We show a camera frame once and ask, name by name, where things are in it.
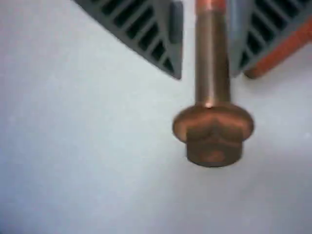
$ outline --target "orange plastic part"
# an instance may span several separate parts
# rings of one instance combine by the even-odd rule
[[[256,66],[245,72],[248,78],[259,78],[290,57],[297,50],[312,41],[312,17],[297,31],[293,32]]]

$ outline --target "bolt shaft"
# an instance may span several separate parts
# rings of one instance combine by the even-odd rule
[[[196,22],[196,102],[213,106],[228,102],[230,79],[224,14],[207,9]]]

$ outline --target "copper bolt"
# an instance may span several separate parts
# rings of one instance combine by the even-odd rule
[[[174,119],[173,133],[186,143],[189,161],[223,167],[241,158],[254,122],[247,111],[231,104],[224,14],[209,6],[197,12],[196,104]]]

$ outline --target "hex bolt head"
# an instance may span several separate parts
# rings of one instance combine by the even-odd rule
[[[204,167],[224,167],[237,162],[243,141],[254,130],[254,121],[244,109],[230,103],[182,111],[173,123],[173,133],[186,143],[189,161]]]

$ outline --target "white background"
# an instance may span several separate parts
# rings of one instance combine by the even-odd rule
[[[69,0],[0,3],[3,234],[310,234],[312,46],[232,81],[255,117],[244,157],[188,163],[172,119],[194,101],[193,1],[183,80]]]

